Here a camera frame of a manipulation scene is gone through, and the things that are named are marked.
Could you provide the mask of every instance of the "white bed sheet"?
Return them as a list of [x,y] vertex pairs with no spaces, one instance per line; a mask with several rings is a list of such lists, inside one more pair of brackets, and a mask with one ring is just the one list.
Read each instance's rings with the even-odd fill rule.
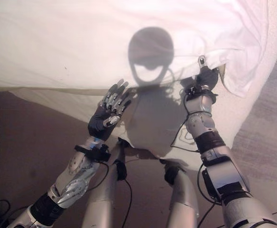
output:
[[[266,0],[0,0],[0,87],[103,89],[121,77],[142,86],[129,43],[157,27],[173,47],[160,39],[141,57],[173,51],[169,67],[185,78],[198,74],[196,59],[205,55],[211,68],[226,64],[226,87],[244,96],[265,49],[267,13]],[[158,74],[137,71],[148,82]],[[167,73],[152,83],[169,81]]]
[[[257,67],[256,78],[246,98],[232,95],[222,83],[214,89],[219,97],[213,106],[213,118],[220,135],[230,147],[277,59],[277,1],[268,1],[268,20],[268,41],[264,57]],[[185,117],[185,111],[179,106],[178,101],[178,91],[181,87],[177,82],[172,87],[174,88],[172,93],[163,89],[141,92],[139,99],[135,100],[136,102],[125,114],[125,122],[116,128],[113,135],[128,139],[136,147],[149,149],[159,158],[178,160],[190,169],[197,169],[201,163],[199,154],[169,147]],[[94,113],[96,104],[101,98],[97,95],[102,95],[104,92],[105,90],[100,89],[62,92],[28,88],[12,91],[23,99],[51,107],[85,122]]]

